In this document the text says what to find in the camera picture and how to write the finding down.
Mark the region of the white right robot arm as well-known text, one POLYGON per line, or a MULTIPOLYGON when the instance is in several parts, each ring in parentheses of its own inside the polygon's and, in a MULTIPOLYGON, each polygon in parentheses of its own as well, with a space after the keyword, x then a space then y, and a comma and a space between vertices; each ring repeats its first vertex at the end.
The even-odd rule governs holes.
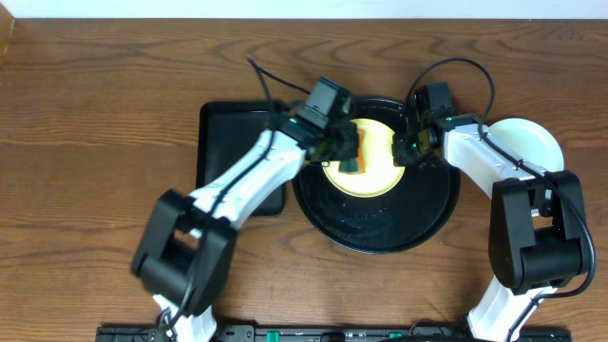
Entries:
POLYGON ((575 174, 525 159, 474 115, 427 120, 398 132, 391 150, 399 166, 432 158, 453 166, 491 200, 488 255, 494 276, 466 316, 473 338, 514 341, 543 301, 589 288, 597 257, 575 174))

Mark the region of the yellow plate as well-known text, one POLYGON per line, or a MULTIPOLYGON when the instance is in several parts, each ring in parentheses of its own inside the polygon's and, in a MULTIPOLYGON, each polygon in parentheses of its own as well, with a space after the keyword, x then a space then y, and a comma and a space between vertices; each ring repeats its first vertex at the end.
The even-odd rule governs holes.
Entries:
POLYGON ((373 198, 387 193, 403 177, 404 166, 395 166, 392 155, 394 131, 372 119, 354 119, 359 137, 359 170, 354 174, 339 170, 339 161, 331 161, 323 172, 341 192, 358 198, 373 198))

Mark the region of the green and orange sponge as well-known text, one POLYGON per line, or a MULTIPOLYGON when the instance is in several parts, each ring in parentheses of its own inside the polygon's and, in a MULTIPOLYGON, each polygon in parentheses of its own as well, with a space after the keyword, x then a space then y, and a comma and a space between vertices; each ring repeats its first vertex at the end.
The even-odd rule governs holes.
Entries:
POLYGON ((365 140, 365 131, 357 130, 357 155, 354 158, 341 161, 338 166, 338 172, 342 174, 362 174, 366 170, 365 156, 363 151, 363 143, 365 140))

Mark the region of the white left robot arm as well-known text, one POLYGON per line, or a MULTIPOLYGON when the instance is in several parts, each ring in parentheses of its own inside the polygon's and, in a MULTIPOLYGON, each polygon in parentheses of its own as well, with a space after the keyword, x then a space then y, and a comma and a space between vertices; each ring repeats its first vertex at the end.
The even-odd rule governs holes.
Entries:
POLYGON ((156 202, 131 272, 161 308, 151 341, 208 341, 212 304, 226 282, 238 230, 307 159, 356 157, 355 123, 314 126, 288 119, 263 130, 252 148, 212 182, 185 196, 169 189, 156 202))

